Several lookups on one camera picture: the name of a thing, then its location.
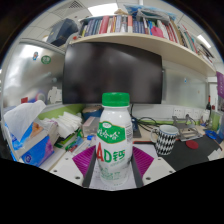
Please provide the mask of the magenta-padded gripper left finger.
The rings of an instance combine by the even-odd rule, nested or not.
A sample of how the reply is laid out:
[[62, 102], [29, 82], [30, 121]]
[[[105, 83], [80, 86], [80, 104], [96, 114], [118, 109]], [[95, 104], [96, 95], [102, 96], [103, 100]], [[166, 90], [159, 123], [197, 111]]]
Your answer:
[[76, 185], [89, 188], [95, 162], [95, 147], [92, 146], [77, 155], [66, 152], [50, 172]]

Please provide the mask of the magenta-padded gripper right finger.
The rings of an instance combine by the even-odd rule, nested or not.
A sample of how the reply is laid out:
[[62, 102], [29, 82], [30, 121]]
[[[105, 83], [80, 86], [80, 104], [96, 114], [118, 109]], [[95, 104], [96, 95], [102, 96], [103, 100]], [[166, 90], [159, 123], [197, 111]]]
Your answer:
[[138, 147], [133, 147], [131, 165], [137, 188], [175, 172], [162, 157], [153, 158]]

